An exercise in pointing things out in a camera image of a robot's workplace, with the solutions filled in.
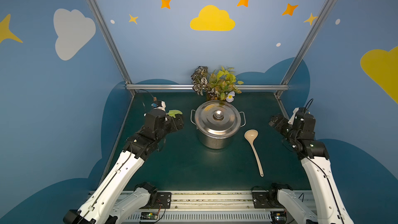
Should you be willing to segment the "beige plastic ladle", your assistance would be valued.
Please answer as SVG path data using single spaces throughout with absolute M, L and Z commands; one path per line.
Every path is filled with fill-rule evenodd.
M 254 129 L 248 130 L 245 132 L 244 137 L 249 142 L 249 144 L 252 148 L 252 151 L 254 152 L 254 156 L 255 156 L 255 159 L 256 159 L 256 162 L 258 165 L 260 176 L 263 177 L 264 172 L 263 172 L 262 164 L 261 164 L 260 158 L 258 156 L 257 150 L 254 146 L 254 142 L 255 142 L 256 138 L 258 137 L 258 131 L 254 130 Z

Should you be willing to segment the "stainless steel pot lid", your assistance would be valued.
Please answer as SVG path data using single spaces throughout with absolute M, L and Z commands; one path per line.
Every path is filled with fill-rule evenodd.
M 226 139 L 233 136 L 246 124 L 241 114 L 232 104 L 224 101 L 207 101 L 194 113 L 193 123 L 204 135 L 213 139 Z

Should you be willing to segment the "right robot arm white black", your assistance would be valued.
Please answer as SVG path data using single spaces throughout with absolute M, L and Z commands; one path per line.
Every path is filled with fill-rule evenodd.
M 316 211 L 311 211 L 286 184 L 272 184 L 268 203 L 286 209 L 298 224 L 352 224 L 333 178 L 326 146 L 315 140 L 315 124 L 316 119 L 304 107 L 291 120 L 276 115 L 269 122 L 297 154 L 310 183 Z

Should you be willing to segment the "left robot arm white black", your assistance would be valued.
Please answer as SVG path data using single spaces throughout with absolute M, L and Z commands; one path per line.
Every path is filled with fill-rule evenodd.
M 117 162 L 98 189 L 79 209 L 69 210 L 63 222 L 120 224 L 141 207 L 152 206 L 157 189 L 149 183 L 140 184 L 126 200 L 117 200 L 132 176 L 159 149 L 166 135 L 182 128 L 183 115 L 179 110 L 166 112 L 163 107 L 157 107 L 147 113 L 144 125 L 126 140 Z

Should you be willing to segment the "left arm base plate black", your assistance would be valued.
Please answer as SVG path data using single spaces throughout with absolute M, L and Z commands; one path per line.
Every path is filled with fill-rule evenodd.
M 156 209 L 162 206 L 163 209 L 170 209 L 172 200 L 171 192 L 157 192 L 156 194 L 151 194 L 148 204 L 143 208 L 146 209 Z

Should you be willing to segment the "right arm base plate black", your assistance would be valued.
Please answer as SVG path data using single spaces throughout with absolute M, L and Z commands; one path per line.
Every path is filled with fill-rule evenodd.
M 254 208 L 277 208 L 276 195 L 273 192 L 268 191 L 253 191 L 252 201 Z

